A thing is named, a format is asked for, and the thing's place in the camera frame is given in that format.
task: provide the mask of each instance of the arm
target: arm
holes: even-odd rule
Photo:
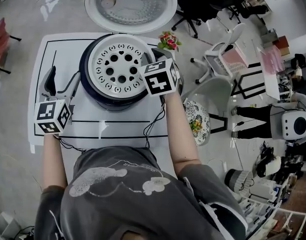
[[[44,136],[43,189],[49,186],[67,187],[60,142],[53,135]]]
[[[201,162],[179,93],[167,94],[165,104],[169,150],[178,175],[184,166]]]

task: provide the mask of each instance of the steamer tray with holes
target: steamer tray with holes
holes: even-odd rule
[[[138,37],[115,34],[100,41],[88,59],[92,84],[106,96],[134,97],[146,90],[139,71],[144,53],[155,62],[150,47]]]

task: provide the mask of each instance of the small potted plant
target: small potted plant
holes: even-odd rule
[[[174,36],[174,33],[170,31],[163,31],[160,36],[158,36],[160,42],[158,43],[158,48],[164,49],[167,48],[169,50],[179,50],[178,46],[181,46],[182,43],[179,42],[178,38]]]

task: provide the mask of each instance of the black pot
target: black pot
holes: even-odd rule
[[[103,39],[105,39],[106,37],[108,37],[110,35],[112,35],[112,34],[101,36],[100,38],[93,41],[85,49],[85,51],[83,52],[83,55],[80,59],[80,62],[79,62],[79,71],[80,71],[80,74],[81,74],[81,83],[82,83],[84,89],[93,99],[95,99],[97,101],[97,103],[101,107],[103,107],[107,110],[110,110],[110,111],[121,111],[121,110],[127,109],[128,107],[130,107],[134,103],[143,99],[148,94],[148,92],[145,89],[144,91],[142,91],[141,93],[139,93],[138,95],[135,95],[133,97],[116,98],[116,97],[111,97],[111,96],[108,96],[108,95],[104,94],[98,88],[96,88],[94,86],[94,84],[90,80],[90,77],[89,77],[89,74],[88,74],[88,59],[89,59],[89,56],[90,56],[91,52],[95,48],[95,46],[100,41],[102,41]]]

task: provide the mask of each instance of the floral patterned plate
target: floral patterned plate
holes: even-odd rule
[[[186,117],[188,122],[198,120],[202,124],[202,129],[197,132],[193,132],[195,142],[197,146],[200,146],[206,140],[208,134],[210,134],[210,118],[206,109],[199,103],[190,100],[186,103]]]

